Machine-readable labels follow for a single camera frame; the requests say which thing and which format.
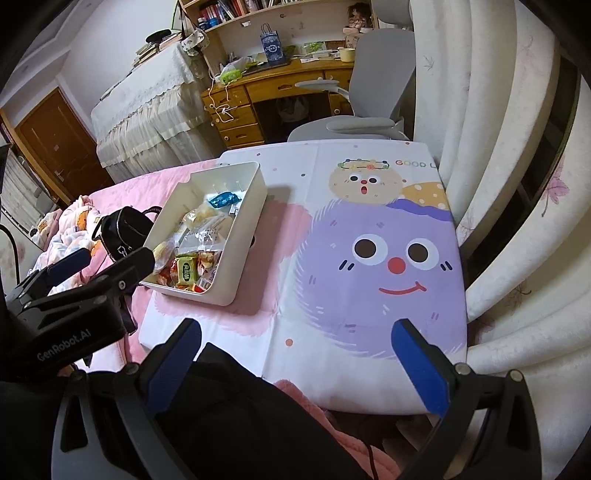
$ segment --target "blue paper bag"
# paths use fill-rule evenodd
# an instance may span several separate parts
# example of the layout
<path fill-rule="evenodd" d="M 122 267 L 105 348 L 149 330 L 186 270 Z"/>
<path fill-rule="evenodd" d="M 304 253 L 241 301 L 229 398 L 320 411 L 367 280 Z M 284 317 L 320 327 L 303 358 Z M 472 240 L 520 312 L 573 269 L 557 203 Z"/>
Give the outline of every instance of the blue paper bag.
<path fill-rule="evenodd" d="M 261 27 L 261 43 L 262 48 L 267 56 L 269 63 L 279 63 L 285 61 L 283 50 L 281 49 L 281 42 L 279 41 L 279 35 L 276 31 L 272 31 L 268 23 L 265 23 Z"/>

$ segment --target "wooden desk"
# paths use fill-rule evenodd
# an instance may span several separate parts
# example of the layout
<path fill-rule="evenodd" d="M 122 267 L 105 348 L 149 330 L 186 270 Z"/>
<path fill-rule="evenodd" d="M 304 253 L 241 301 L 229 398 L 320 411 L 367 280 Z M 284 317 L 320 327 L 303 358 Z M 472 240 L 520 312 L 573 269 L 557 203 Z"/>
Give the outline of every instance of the wooden desk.
<path fill-rule="evenodd" d="M 224 86 L 214 85 L 203 92 L 201 97 L 205 110 L 213 118 L 212 125 L 220 131 L 226 146 L 230 149 L 251 147 L 269 142 L 254 106 L 258 102 L 314 93 L 328 96 L 331 115 L 352 115 L 349 102 L 337 93 L 319 93 L 317 90 L 294 86 L 305 80 L 327 79 L 338 80 L 340 86 L 348 90 L 352 72 L 353 64 L 340 60 L 302 63 L 296 59 L 289 65 L 247 75 L 232 82 L 227 88 L 227 95 Z M 228 113 L 224 113 L 220 105 L 229 105 Z"/>

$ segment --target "snack package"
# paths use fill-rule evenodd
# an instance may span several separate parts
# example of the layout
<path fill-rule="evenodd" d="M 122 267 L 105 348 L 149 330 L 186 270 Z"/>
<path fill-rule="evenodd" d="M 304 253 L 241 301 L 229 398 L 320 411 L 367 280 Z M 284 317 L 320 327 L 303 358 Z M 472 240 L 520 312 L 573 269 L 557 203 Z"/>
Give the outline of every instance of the snack package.
<path fill-rule="evenodd" d="M 199 277 L 209 275 L 221 256 L 221 252 L 197 252 L 195 256 L 197 275 Z"/>
<path fill-rule="evenodd" d="M 242 199 L 232 192 L 224 192 L 220 193 L 217 197 L 212 198 L 209 203 L 213 208 L 222 208 L 226 205 L 231 205 L 233 203 L 238 203 Z"/>
<path fill-rule="evenodd" d="M 154 254 L 153 273 L 159 273 L 168 264 L 171 257 L 175 254 L 175 249 L 178 248 L 188 231 L 189 229 L 185 224 L 180 222 L 175 232 L 167 240 L 154 248 L 152 251 Z"/>
<path fill-rule="evenodd" d="M 174 240 L 169 238 L 165 242 L 159 244 L 154 251 L 154 272 L 159 273 L 167 264 L 174 252 Z"/>
<path fill-rule="evenodd" d="M 225 213 L 207 218 L 197 228 L 191 230 L 181 242 L 177 256 L 197 252 L 221 252 L 230 233 L 233 218 Z"/>
<path fill-rule="evenodd" d="M 213 266 L 213 268 L 204 276 L 200 277 L 197 283 L 194 286 L 194 290 L 197 293 L 203 293 L 209 287 L 212 286 L 213 277 L 216 274 L 217 264 Z"/>
<path fill-rule="evenodd" d="M 174 257 L 172 257 L 165 267 L 158 273 L 158 277 L 156 278 L 156 282 L 158 285 L 164 285 L 165 287 L 174 287 L 178 280 L 178 276 L 176 275 L 177 271 L 177 261 Z"/>
<path fill-rule="evenodd" d="M 209 204 L 203 202 L 199 207 L 186 213 L 183 217 L 183 224 L 189 229 L 193 230 L 199 226 L 206 218 L 214 217 L 218 212 Z"/>
<path fill-rule="evenodd" d="M 177 258 L 178 281 L 177 285 L 191 285 L 197 281 L 197 269 L 194 257 Z"/>

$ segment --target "chair armrest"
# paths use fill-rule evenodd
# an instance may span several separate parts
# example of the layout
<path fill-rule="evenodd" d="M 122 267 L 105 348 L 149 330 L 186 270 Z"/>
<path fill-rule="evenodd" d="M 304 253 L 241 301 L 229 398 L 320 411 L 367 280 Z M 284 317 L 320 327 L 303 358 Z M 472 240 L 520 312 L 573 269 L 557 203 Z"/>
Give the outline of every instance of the chair armrest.
<path fill-rule="evenodd" d="M 338 134 L 384 135 L 392 140 L 408 140 L 399 129 L 399 124 L 389 118 L 346 116 L 328 122 L 326 128 Z"/>
<path fill-rule="evenodd" d="M 344 88 L 339 87 L 338 80 L 305 80 L 303 82 L 297 82 L 296 87 L 306 88 L 308 90 L 320 90 L 321 92 L 333 92 L 342 95 L 347 101 L 349 101 L 349 92 Z"/>

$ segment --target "wooden door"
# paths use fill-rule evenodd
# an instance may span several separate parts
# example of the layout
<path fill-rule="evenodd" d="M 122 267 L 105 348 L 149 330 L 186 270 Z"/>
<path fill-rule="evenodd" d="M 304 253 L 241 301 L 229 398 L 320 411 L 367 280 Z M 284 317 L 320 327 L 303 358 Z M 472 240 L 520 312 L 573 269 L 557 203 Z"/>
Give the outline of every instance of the wooden door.
<path fill-rule="evenodd" d="M 75 197 L 113 185 L 96 156 L 96 143 L 59 89 L 46 96 L 18 124 L 20 137 Z"/>

